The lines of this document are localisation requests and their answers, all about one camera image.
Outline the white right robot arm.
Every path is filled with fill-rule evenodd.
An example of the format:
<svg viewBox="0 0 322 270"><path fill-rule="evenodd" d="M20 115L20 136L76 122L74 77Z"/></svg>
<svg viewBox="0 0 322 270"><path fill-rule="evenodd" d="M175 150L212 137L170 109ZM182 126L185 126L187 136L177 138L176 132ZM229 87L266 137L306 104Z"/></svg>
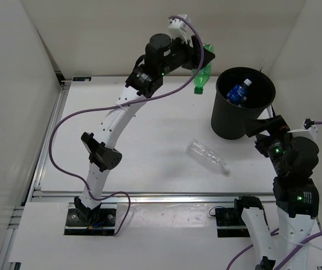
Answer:
<svg viewBox="0 0 322 270"><path fill-rule="evenodd" d="M282 116L244 120L255 148L270 159L276 176L273 194L279 221L279 240L274 242L258 197L240 196L234 201L234 220L246 225L256 254L255 269L306 269L308 251L301 241L308 237L319 212L319 192L311 175L319 162L315 142L318 128L306 119L301 129L291 130Z"/></svg>

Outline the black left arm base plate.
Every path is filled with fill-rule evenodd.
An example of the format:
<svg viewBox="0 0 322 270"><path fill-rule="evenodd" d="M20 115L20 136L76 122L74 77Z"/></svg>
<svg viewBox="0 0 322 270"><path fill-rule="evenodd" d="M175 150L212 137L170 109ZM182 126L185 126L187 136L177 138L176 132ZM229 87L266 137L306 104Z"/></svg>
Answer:
<svg viewBox="0 0 322 270"><path fill-rule="evenodd" d="M113 236L115 233L116 208L100 208L98 215L84 222L75 208L68 209L64 235L66 236Z"/></svg>

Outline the green plastic bottle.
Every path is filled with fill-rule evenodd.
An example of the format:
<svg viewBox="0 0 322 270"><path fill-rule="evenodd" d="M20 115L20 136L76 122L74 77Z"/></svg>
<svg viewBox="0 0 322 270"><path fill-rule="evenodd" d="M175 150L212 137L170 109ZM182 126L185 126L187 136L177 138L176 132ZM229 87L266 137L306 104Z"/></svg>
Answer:
<svg viewBox="0 0 322 270"><path fill-rule="evenodd" d="M194 83L194 94L202 95L203 88L208 82L211 75L211 60L208 60L210 57L208 54L205 54L205 58L203 61L203 68L197 73L197 75L193 79Z"/></svg>

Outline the blue label water bottle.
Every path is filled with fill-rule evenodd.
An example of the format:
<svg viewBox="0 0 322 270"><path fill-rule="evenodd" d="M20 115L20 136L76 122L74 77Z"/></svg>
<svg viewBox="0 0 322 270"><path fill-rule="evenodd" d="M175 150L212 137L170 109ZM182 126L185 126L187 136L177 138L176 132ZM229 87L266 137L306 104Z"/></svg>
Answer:
<svg viewBox="0 0 322 270"><path fill-rule="evenodd" d="M227 94L226 100L233 105L243 107L247 99L248 88L251 80L245 79L243 83L235 85Z"/></svg>

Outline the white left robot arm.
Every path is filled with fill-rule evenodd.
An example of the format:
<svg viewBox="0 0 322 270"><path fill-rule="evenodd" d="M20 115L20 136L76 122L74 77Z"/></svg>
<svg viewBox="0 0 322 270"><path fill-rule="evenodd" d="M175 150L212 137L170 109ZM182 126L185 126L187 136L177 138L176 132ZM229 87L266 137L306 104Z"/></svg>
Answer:
<svg viewBox="0 0 322 270"><path fill-rule="evenodd" d="M111 110L94 133L83 133L81 141L89 153L87 186L83 194L74 199L78 218L90 226L98 222L106 179L121 162L122 154L115 149L121 133L137 111L163 85L163 77L182 67L195 70L199 63L205 67L215 58L210 46L199 46L196 36L189 41L171 38L167 34L150 37L145 53L138 57L117 107Z"/></svg>

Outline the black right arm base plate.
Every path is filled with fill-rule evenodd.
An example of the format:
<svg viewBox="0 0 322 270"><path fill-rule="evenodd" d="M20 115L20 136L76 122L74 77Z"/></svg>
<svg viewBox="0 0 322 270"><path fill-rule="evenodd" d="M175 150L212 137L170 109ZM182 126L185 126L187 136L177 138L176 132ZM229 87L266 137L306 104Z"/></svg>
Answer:
<svg viewBox="0 0 322 270"><path fill-rule="evenodd" d="M218 238L249 238L249 231L234 208L215 208Z"/></svg>

